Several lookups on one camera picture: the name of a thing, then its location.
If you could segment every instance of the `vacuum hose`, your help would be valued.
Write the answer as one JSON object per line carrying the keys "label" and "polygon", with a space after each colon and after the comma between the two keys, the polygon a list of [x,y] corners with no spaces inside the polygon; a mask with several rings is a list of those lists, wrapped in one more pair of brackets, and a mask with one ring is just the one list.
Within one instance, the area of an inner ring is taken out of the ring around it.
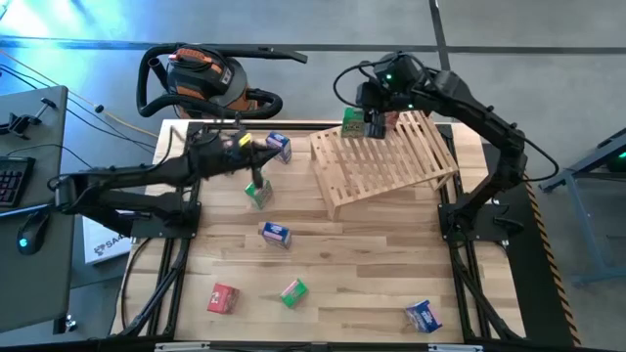
{"label": "vacuum hose", "polygon": [[260,89],[248,89],[246,98],[255,100],[268,105],[251,111],[238,111],[221,107],[217,104],[207,102],[201,99],[178,95],[164,94],[153,101],[147,103],[148,91],[148,73],[152,68],[155,71],[161,85],[167,90],[167,72],[163,64],[158,59],[159,55],[172,54],[178,48],[185,45],[184,43],[163,44],[148,49],[139,64],[139,74],[137,77],[137,111],[144,117],[150,117],[159,110],[175,105],[187,105],[191,110],[198,110],[204,113],[214,115],[219,118],[235,118],[238,114],[241,118],[270,118],[276,115],[283,108],[283,100],[274,93],[266,92]]}

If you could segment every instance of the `wooden table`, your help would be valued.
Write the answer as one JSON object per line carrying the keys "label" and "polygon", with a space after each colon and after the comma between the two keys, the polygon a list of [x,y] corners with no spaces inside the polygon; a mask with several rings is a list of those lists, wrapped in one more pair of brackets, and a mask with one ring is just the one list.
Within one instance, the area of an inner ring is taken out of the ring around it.
{"label": "wooden table", "polygon": [[[185,135],[187,124],[163,122],[155,160],[164,155],[170,125]],[[487,174],[481,141],[463,124],[453,123],[452,130],[468,192]],[[264,139],[268,131],[250,132]],[[176,339],[461,342],[450,256],[437,220],[439,194],[428,185],[408,187],[355,203],[342,210],[346,220],[331,222],[310,167],[310,133],[284,131],[291,138],[291,163],[271,160],[264,167],[274,199],[263,210],[255,210],[244,193],[249,171],[203,182],[201,226],[192,241]],[[174,139],[170,155],[180,154],[182,147]],[[167,190],[153,186],[147,193]],[[265,243],[258,235],[264,221],[291,229],[290,250]],[[149,243],[133,268],[126,293],[128,321],[155,288],[162,247],[160,240]],[[523,335],[505,252],[493,243],[477,242],[476,256],[486,296],[512,330]],[[289,309],[279,295],[296,278],[310,291]],[[215,283],[242,291],[234,314],[206,311]],[[443,328],[431,334],[416,332],[403,311],[423,299],[430,300],[443,321]],[[168,303],[163,307],[162,322]],[[471,298],[469,307],[478,331]],[[118,302],[112,332],[120,327]]]}

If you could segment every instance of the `gray floor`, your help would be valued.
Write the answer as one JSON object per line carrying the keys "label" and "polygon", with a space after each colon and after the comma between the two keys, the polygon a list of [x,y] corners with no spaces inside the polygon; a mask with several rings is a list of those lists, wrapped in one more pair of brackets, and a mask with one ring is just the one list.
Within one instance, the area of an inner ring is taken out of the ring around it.
{"label": "gray floor", "polygon": [[[439,0],[438,5],[448,45],[626,45],[622,34],[626,29],[622,20],[626,2],[620,0]],[[0,33],[83,40],[369,46],[363,52],[307,52],[310,60],[305,66],[245,60],[250,84],[280,94],[285,108],[279,117],[289,119],[339,118],[342,105],[333,96],[333,78],[347,66],[381,56],[382,52],[371,52],[376,45],[436,44],[427,0],[14,0],[0,21]],[[174,117],[170,110],[152,118],[137,114],[134,89],[141,51],[49,47],[6,50],[142,128],[157,132],[164,118]],[[436,53],[418,55],[428,65],[440,65]],[[467,81],[476,98],[495,106],[504,119],[516,121],[562,166],[624,127],[624,56],[451,54],[449,59],[452,69]],[[2,57],[0,63],[12,66]],[[358,79],[357,75],[347,77],[341,92],[351,96]],[[25,89],[10,77],[3,76],[0,82],[0,94]],[[152,81],[151,94],[159,92]],[[67,123],[70,133],[66,145],[89,162],[132,164],[151,158],[71,116]],[[128,135],[151,141],[134,131]],[[531,151],[528,154],[531,176],[550,172],[550,165],[541,156]],[[63,163],[64,171],[80,167],[70,155],[64,156]],[[614,190],[621,186],[609,187]],[[594,185],[584,188],[590,203],[602,205],[594,194],[600,197],[605,191],[598,191]],[[569,198],[564,190],[537,196],[583,344],[623,349],[626,279],[583,288],[571,286],[568,277],[589,271],[590,264]],[[608,214],[601,208],[592,211],[604,224],[598,228],[599,236],[610,232],[606,224],[614,224],[612,229],[623,228],[617,214]],[[623,242],[611,240],[606,246],[607,258],[623,262],[626,256],[619,250]],[[123,267],[123,259],[118,262],[121,264],[94,269],[81,267],[80,260],[76,260],[74,270],[79,279],[74,285],[115,276]],[[0,345],[106,335],[118,285],[119,280],[111,280],[72,291],[70,307],[81,323],[78,331],[52,337],[51,325],[42,324],[0,334]]]}

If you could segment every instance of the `wooden slatted rack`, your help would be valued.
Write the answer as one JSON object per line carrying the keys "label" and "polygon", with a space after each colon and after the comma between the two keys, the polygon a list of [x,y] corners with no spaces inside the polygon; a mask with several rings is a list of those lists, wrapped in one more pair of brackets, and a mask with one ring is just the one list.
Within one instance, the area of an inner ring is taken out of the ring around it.
{"label": "wooden slatted rack", "polygon": [[340,134],[335,127],[310,136],[313,169],[332,220],[343,205],[406,186],[429,182],[436,191],[459,170],[421,111],[402,112],[384,140]]}

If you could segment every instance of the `green box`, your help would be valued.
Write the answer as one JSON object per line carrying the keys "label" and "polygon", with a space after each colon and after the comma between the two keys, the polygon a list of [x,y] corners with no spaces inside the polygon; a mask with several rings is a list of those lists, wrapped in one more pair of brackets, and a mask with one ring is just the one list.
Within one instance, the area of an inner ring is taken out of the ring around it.
{"label": "green box", "polygon": [[354,108],[345,108],[341,123],[341,137],[359,138],[365,135],[365,121],[363,111]]}
{"label": "green box", "polygon": [[272,197],[272,184],[270,180],[265,179],[263,180],[263,188],[257,189],[254,186],[254,182],[250,182],[246,187],[246,194],[252,198],[252,204],[261,210]]}
{"label": "green box", "polygon": [[302,283],[302,280],[296,279],[281,293],[281,299],[286,306],[293,308],[308,291],[309,289]]}

